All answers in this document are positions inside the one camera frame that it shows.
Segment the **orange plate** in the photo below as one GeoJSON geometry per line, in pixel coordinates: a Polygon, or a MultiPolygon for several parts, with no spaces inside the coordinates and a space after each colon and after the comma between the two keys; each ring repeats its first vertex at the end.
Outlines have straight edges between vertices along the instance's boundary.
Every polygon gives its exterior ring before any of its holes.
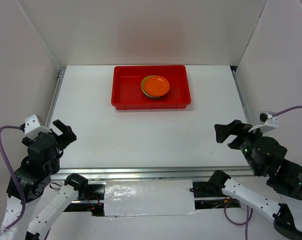
{"type": "Polygon", "coordinates": [[[144,88],[148,94],[161,98],[170,91],[170,83],[166,78],[156,75],[146,80],[144,88]]]}

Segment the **green plate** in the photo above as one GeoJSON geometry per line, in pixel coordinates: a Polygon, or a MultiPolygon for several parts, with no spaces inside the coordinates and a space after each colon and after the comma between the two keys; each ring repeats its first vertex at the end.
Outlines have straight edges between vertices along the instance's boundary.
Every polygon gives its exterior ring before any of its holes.
{"type": "Polygon", "coordinates": [[[143,78],[143,80],[142,80],[142,82],[141,82],[141,90],[142,90],[143,94],[144,94],[145,96],[149,97],[149,98],[152,98],[152,99],[153,99],[153,98],[155,99],[155,97],[147,93],[147,91],[146,91],[145,88],[144,88],[144,84],[145,84],[145,82],[146,82],[146,80],[147,80],[148,78],[151,78],[151,77],[154,77],[154,76],[155,76],[155,75],[146,76],[145,78],[143,78]]]}

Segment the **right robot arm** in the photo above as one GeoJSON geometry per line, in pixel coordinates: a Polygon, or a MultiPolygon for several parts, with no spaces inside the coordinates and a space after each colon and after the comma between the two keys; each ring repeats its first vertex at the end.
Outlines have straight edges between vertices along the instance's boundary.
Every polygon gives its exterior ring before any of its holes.
{"type": "Polygon", "coordinates": [[[229,136],[228,144],[239,150],[255,177],[264,177],[270,188],[266,193],[254,191],[227,173],[217,170],[209,179],[212,195],[231,197],[252,208],[273,224],[273,228],[287,239],[302,240],[302,166],[285,158],[287,149],[277,140],[263,136],[251,125],[234,120],[227,125],[215,124],[217,143],[229,136]]]}

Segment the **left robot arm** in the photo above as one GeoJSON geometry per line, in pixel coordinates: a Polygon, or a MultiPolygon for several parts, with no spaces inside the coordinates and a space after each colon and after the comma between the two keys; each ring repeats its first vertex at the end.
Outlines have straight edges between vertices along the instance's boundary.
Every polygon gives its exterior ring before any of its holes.
{"type": "Polygon", "coordinates": [[[51,183],[51,176],[60,169],[60,158],[77,136],[69,125],[59,119],[53,125],[61,131],[56,134],[33,115],[21,126],[0,127],[0,152],[11,175],[7,188],[7,207],[0,228],[0,240],[45,240],[55,221],[75,199],[89,195],[88,180],[82,175],[70,174],[53,200],[32,217],[44,190],[51,183]],[[25,134],[22,143],[27,156],[21,166],[13,170],[2,143],[2,131],[20,130],[25,134]]]}

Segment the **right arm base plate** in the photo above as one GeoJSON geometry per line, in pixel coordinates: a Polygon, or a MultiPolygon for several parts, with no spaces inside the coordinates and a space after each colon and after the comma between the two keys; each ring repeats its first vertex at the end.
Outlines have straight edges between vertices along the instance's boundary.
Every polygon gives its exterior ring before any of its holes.
{"type": "Polygon", "coordinates": [[[225,200],[232,199],[231,196],[222,193],[223,185],[208,181],[193,182],[189,189],[196,200],[225,200]]]}

